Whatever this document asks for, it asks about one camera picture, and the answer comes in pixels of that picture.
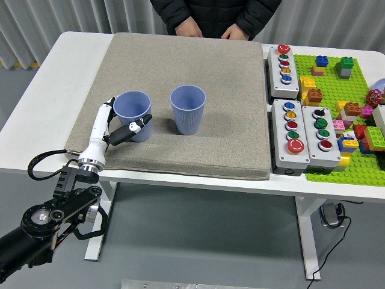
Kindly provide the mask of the person's left hand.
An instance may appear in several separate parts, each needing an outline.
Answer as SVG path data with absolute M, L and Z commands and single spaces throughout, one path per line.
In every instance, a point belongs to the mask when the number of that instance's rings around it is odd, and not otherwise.
M 249 39 L 249 36 L 243 32 L 242 29 L 237 24 L 232 24 L 226 29 L 226 31 L 221 36 L 221 39 L 229 39 L 229 40 L 245 40 Z

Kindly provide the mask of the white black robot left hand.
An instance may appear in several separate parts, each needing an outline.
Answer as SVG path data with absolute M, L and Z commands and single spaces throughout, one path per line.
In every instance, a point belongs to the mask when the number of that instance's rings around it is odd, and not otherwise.
M 105 102 L 97 113 L 88 147 L 78 158 L 83 170 L 99 172 L 105 167 L 109 145 L 142 142 L 150 137 L 151 100 L 141 91 L 125 92 Z

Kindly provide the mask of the person's right hand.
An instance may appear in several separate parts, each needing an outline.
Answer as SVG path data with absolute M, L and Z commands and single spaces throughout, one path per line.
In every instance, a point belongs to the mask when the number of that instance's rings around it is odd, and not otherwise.
M 183 37 L 203 37 L 203 34 L 196 21 L 189 17 L 175 28 L 177 36 Z

